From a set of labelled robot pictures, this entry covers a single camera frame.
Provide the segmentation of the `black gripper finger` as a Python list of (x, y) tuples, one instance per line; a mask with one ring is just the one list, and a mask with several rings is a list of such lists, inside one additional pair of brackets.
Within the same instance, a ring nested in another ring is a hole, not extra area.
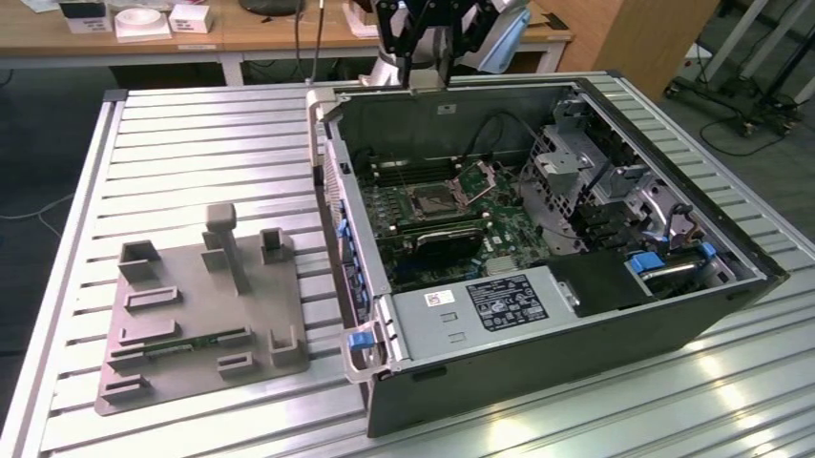
[(444, 25), (444, 42), (438, 63), (442, 86), (451, 81), (455, 61), (467, 52), (478, 52), (498, 19), (492, 1), (455, 1), (448, 8)]
[(400, 85), (407, 88), (415, 50), (426, 30), (426, 2), (375, 1), (374, 13), (378, 16), (382, 49), (392, 55)]

